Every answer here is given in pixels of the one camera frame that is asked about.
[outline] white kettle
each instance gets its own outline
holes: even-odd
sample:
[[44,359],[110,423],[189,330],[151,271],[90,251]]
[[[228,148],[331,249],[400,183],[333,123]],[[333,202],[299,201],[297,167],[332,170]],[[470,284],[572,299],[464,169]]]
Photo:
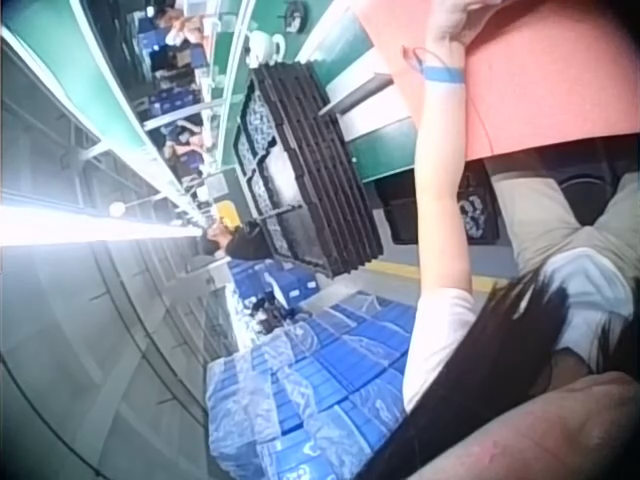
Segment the white kettle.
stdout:
[[265,63],[273,65],[284,59],[285,40],[281,34],[276,33],[271,36],[260,30],[254,30],[247,36],[249,47],[246,61],[249,68],[258,68]]

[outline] blue wristband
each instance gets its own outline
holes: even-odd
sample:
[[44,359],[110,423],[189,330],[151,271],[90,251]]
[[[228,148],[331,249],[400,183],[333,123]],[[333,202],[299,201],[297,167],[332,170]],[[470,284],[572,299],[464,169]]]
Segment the blue wristband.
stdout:
[[464,83],[464,70],[462,68],[422,65],[422,76],[428,82]]

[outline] black hair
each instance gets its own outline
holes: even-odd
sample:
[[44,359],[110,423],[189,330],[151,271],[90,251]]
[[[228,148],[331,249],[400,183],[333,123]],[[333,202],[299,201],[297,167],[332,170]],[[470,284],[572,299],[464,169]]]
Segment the black hair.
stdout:
[[200,235],[200,249],[203,255],[214,256],[220,250],[220,244],[215,240],[207,238],[207,232]]
[[[634,316],[612,349],[609,323],[603,328],[594,373],[620,371],[638,380],[637,282],[634,293]],[[566,291],[552,289],[541,269],[494,289],[431,386],[356,478],[407,478],[480,427],[534,397],[533,387],[549,368],[567,321],[567,300]],[[638,434],[614,467],[624,464],[628,469],[627,464],[635,461],[632,452],[640,451],[634,450],[637,446]],[[625,475],[610,478],[640,478],[626,471]]]
[[156,7],[156,10],[153,13],[153,17],[152,17],[153,23],[156,26],[159,26],[160,22],[168,12],[169,10],[167,9],[167,7]]

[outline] pink folder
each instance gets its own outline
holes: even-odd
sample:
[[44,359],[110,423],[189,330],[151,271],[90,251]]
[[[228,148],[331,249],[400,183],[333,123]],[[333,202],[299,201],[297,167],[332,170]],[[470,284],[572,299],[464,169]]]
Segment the pink folder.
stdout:
[[[367,0],[354,10],[417,125],[424,82],[402,46],[424,45],[429,0]],[[640,62],[593,0],[519,0],[469,50],[467,158],[640,131]]]

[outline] ceiling light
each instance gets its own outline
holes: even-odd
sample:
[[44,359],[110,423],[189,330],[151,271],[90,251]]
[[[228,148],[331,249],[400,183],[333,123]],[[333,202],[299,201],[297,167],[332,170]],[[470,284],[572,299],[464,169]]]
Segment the ceiling light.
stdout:
[[0,206],[0,246],[197,237],[202,229],[32,207]]

